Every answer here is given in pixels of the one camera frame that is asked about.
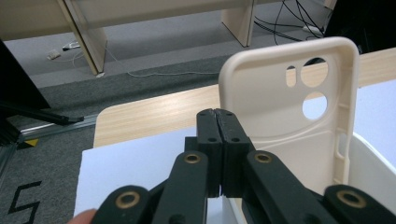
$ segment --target finger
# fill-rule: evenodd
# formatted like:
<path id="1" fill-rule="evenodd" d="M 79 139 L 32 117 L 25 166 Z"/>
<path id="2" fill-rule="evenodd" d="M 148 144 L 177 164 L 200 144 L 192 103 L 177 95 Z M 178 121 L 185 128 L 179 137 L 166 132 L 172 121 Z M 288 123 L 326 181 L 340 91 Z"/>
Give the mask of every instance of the finger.
<path id="1" fill-rule="evenodd" d="M 96 209 L 84 211 L 71 219 L 67 224 L 90 224 Z"/>

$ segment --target white cable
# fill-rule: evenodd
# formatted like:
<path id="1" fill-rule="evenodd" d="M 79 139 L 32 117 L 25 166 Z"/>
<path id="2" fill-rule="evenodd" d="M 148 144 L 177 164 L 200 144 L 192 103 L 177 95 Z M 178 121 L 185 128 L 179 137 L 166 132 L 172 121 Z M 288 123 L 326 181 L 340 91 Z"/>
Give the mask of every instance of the white cable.
<path id="1" fill-rule="evenodd" d="M 109 54 L 117 63 L 119 63 L 122 67 L 125 68 L 125 70 L 127 70 L 126 67 L 125 67 L 125 65 L 124 65 L 122 62 L 120 62 L 120 61 L 113 55 L 113 53 L 111 53 L 111 51 L 108 50 L 108 48 L 105 48 L 105 49 L 106 49 L 106 51 L 108 52 L 108 54 Z M 217 75 L 219 72 L 207 72 L 207 73 L 205 73 L 205 72 L 151 73 L 151 74 L 142 75 L 142 76 L 135 75 L 135 74 L 133 74 L 133 73 L 131 73 L 131 72 L 128 72 L 128 71 L 125 72 L 125 73 L 128 74 L 128 75 L 131 76 L 131 77 L 152 77 L 152 76 L 182 76 L 182 75 L 188 75 L 188 74 L 196 74 L 196 75 Z"/>
<path id="2" fill-rule="evenodd" d="M 52 62 L 54 62 L 54 63 L 70 63 L 70 62 L 73 62 L 75 59 L 79 59 L 79 58 L 81 58 L 81 57 L 84 56 L 83 54 L 81 54 L 80 56 L 76 57 L 76 56 L 79 55 L 80 53 L 82 53 L 82 51 L 76 53 L 76 54 L 73 56 L 73 58 L 72 58 L 72 59 L 69 59 L 69 60 L 63 60 L 63 61 L 62 61 L 62 60 L 52 60 Z"/>

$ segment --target black cable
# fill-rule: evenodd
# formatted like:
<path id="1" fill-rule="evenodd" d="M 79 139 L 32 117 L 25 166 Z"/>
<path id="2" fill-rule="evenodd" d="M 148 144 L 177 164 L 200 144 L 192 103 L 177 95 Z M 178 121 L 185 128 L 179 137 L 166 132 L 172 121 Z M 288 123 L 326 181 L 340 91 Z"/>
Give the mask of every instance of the black cable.
<path id="1" fill-rule="evenodd" d="M 318 30 L 320 31 L 320 33 L 321 33 L 322 35 L 324 35 L 323 32 L 322 32 L 322 30 L 317 26 L 317 24 L 316 24 L 316 23 L 312 20 L 312 18 L 309 16 L 308 12 L 305 10 L 305 8 L 303 7 L 303 5 L 301 5 L 301 3 L 300 3 L 298 0 L 296 0 L 296 2 L 297 2 L 297 8 L 300 8 L 300 7 L 301 7 L 301 8 L 303 9 L 303 11 L 305 12 L 305 15 L 308 17 L 308 19 L 311 20 L 312 23 L 314 23 L 314 26 L 318 28 Z"/>
<path id="2" fill-rule="evenodd" d="M 284 35 L 284 34 L 278 32 L 278 31 L 274 31 L 274 30 L 272 30 L 272 29 L 270 29 L 270 28 L 268 28 L 268 27 L 266 27 L 266 26 L 264 26 L 264 25 L 262 25 L 262 24 L 259 24 L 259 23 L 256 22 L 256 21 L 254 21 L 254 23 L 255 23 L 256 25 L 258 25 L 260 28 L 262 28 L 263 30 L 269 31 L 269 32 L 271 32 L 271 33 L 276 33 L 276 34 L 279 35 L 280 37 L 283 37 L 283 38 L 286 38 L 286 39 L 289 39 L 289 40 L 293 40 L 293 41 L 297 41 L 297 42 L 303 41 L 303 40 L 301 40 L 301 39 L 297 39 L 297 38 L 294 38 L 294 37 L 289 36 L 289 35 Z"/>
<path id="3" fill-rule="evenodd" d="M 277 13 L 276 20 L 275 20 L 275 24 L 274 24 L 274 32 L 273 32 L 273 35 L 274 35 L 274 41 L 275 41 L 275 44 L 276 44 L 276 45 L 277 45 L 277 42 L 276 42 L 276 23 L 277 23 L 277 20 L 279 19 L 280 12 L 282 11 L 283 3 L 285 3 L 285 0 L 282 0 L 282 5 L 280 5 L 280 10 L 279 10 L 279 12 Z"/>
<path id="4" fill-rule="evenodd" d="M 309 28 L 308 23 L 304 20 L 303 13 L 301 13 L 298 0 L 296 0 L 296 4 L 297 4 L 297 8 L 298 8 L 298 11 L 299 11 L 299 13 L 300 13 L 301 18 L 303 18 L 303 22 L 305 23 L 306 28 L 307 28 L 307 29 L 309 30 L 309 32 L 311 32 L 311 34 L 314 35 L 316 38 L 320 38 L 319 36 L 315 35 L 314 32 L 312 32 L 311 28 Z"/>
<path id="5" fill-rule="evenodd" d="M 268 24 L 268 25 L 275 25 L 274 23 L 271 23 L 271 22 L 268 22 L 268 21 L 260 20 L 260 19 L 259 19 L 258 17 L 256 17 L 256 16 L 255 16 L 255 18 L 256 18 L 256 20 L 258 20 L 258 21 L 260 21 L 260 22 L 264 22 L 264 23 L 266 23 L 266 24 Z M 276 25 L 277 25 L 277 26 L 288 26 L 288 27 L 303 28 L 303 26 L 299 26 L 299 25 L 289 25 L 289 24 L 279 24 L 279 23 L 277 23 Z"/>
<path id="6" fill-rule="evenodd" d="M 302 21 L 302 22 L 305 23 L 304 19 L 302 19 L 302 18 L 298 17 L 296 14 L 294 14 L 294 12 L 291 11 L 291 9 L 288 7 L 288 5 L 285 4 L 284 1 L 283 1 L 282 4 L 283 4 L 283 6 L 285 6 L 285 7 L 288 9 L 288 11 L 289 11 L 291 14 L 293 14 L 293 16 L 294 16 L 295 18 L 297 18 L 299 21 Z"/>

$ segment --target camera cutout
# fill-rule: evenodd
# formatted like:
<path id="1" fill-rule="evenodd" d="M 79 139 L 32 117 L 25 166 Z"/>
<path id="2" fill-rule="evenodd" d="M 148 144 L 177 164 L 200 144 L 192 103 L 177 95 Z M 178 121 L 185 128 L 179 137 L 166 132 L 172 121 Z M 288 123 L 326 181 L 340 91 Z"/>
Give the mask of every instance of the camera cutout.
<path id="1" fill-rule="evenodd" d="M 286 70 L 286 85 L 294 87 L 297 83 L 297 69 L 291 65 Z"/>
<path id="2" fill-rule="evenodd" d="M 327 110 L 327 98 L 323 93 L 314 91 L 303 102 L 303 113 L 308 119 L 320 119 Z"/>
<path id="3" fill-rule="evenodd" d="M 329 74 L 329 65 L 322 58 L 313 58 L 301 70 L 301 80 L 307 87 L 317 87 Z"/>

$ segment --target wooden table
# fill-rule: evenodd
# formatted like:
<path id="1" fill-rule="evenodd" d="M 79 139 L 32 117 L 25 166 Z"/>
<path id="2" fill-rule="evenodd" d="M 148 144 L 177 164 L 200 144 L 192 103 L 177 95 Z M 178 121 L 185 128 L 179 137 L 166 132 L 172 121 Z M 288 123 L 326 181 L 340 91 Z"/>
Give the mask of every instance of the wooden table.
<path id="1" fill-rule="evenodd" d="M 396 79 L 396 48 L 360 57 L 359 87 Z M 208 108 L 219 108 L 218 85 L 114 105 L 99 114 L 93 146 L 192 127 L 195 115 Z"/>

